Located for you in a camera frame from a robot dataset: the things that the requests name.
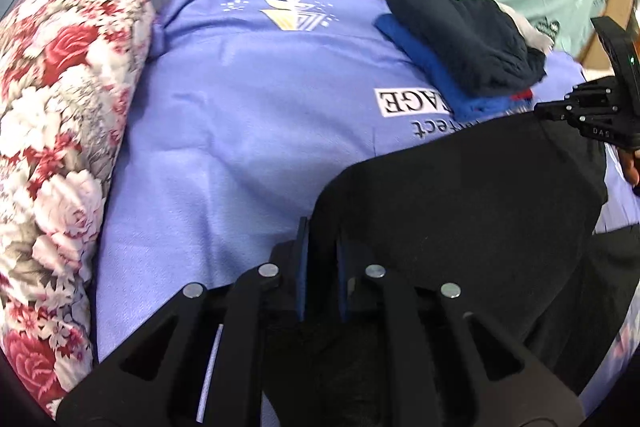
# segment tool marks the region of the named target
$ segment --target folded clothing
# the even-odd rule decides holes
[[[545,74],[545,52],[528,46],[514,19],[493,0],[386,3],[471,97],[516,94]]]
[[[478,118],[495,116],[508,110],[526,107],[526,97],[492,96],[473,97],[466,94],[451,78],[438,56],[402,26],[392,14],[376,19],[376,28],[389,37],[418,66],[440,91],[456,120],[465,123]]]
[[[516,12],[511,6],[507,6],[501,2],[496,1],[498,8],[506,13],[513,20],[516,28],[520,34],[524,37],[524,41],[529,48],[540,50],[543,54],[548,55],[554,48],[554,40],[551,36],[544,34],[539,29],[534,28],[527,18]]]

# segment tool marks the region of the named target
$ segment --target blue bedsheet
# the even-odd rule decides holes
[[[173,0],[163,11],[97,257],[100,359],[184,284],[225,285],[267,260],[346,166],[463,127],[374,28],[384,12],[384,0]],[[568,55],[546,68],[536,101],[582,81]],[[609,154],[596,232],[639,220]],[[624,362],[608,360],[588,410]]]

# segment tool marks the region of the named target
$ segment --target black cloth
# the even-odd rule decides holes
[[[310,304],[338,232],[411,283],[456,282],[524,339],[580,263],[607,193],[603,146],[533,113],[351,166],[310,223]]]
[[[545,75],[545,54],[527,47],[492,0],[386,0],[391,13],[438,55],[472,97],[509,96]]]
[[[638,423],[638,389],[640,389],[640,351],[636,351],[625,374],[580,427],[636,425]]]
[[[282,427],[377,426],[388,413],[379,327],[329,322],[339,233],[415,285],[459,283],[579,394],[640,279],[638,225],[592,234],[605,171],[601,144],[527,113],[341,173],[310,222],[311,320],[267,341],[264,389]],[[286,399],[296,393],[306,400]]]

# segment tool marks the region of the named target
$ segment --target red rose print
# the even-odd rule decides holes
[[[4,349],[16,375],[45,411],[48,403],[65,396],[53,370],[56,356],[49,341],[9,331]]]
[[[104,34],[104,39],[113,44],[113,51],[122,55],[129,44],[130,32],[127,29],[109,31]]]
[[[17,82],[20,80],[25,74],[28,73],[30,68],[29,64],[25,64],[18,68],[14,68],[13,70],[8,70],[4,76],[2,77],[2,86],[1,92],[2,97],[6,99],[9,95],[9,88],[11,87],[12,82]]]
[[[117,147],[122,140],[122,128],[117,127],[116,129],[111,129],[109,131],[109,145],[111,147]]]
[[[44,301],[46,300],[46,295],[39,295],[38,299]],[[44,306],[41,306],[36,310],[38,312],[38,320],[46,320],[50,321],[56,317],[56,310],[47,310]]]
[[[17,154],[11,156],[11,158],[9,158],[8,156],[0,156],[2,158],[6,158],[6,160],[9,162],[9,165],[16,165],[19,161],[20,161],[20,153],[18,152]]]
[[[20,22],[16,23],[14,28],[14,38],[23,43],[31,44],[34,36],[36,35],[36,31],[38,30],[38,23],[40,19],[44,15],[44,10],[46,10],[46,6],[40,8],[34,15],[30,17],[25,17]]]
[[[67,327],[69,336],[66,339],[66,344],[58,348],[58,352],[63,357],[71,357],[74,355],[77,360],[82,360],[82,348],[85,347],[85,341],[82,337],[81,331],[76,328]]]
[[[9,316],[18,324],[18,329],[27,331],[30,335],[36,335],[38,333],[38,312],[20,302],[11,301],[11,304]]]
[[[122,9],[119,8],[118,4],[114,3],[113,1],[103,2],[102,4],[100,4],[100,8],[102,8],[104,14],[108,15],[109,17],[116,15],[116,13],[122,13]]]
[[[82,152],[82,146],[74,141],[70,133],[58,134],[53,149],[45,147],[42,151],[36,151],[32,147],[24,150],[24,157],[30,164],[36,164],[36,168],[29,178],[27,190],[31,198],[35,200],[42,184],[62,168],[63,158],[69,150],[75,149]]]
[[[44,48],[45,86],[53,86],[60,74],[73,66],[86,63],[89,44],[98,38],[98,28],[76,24],[62,28]]]
[[[113,112],[119,116],[125,116],[127,109],[129,108],[129,97],[131,94],[131,90],[129,87],[121,90],[119,95],[116,97],[115,102],[111,106]]]
[[[0,273],[0,290],[10,290],[11,288],[11,281]]]

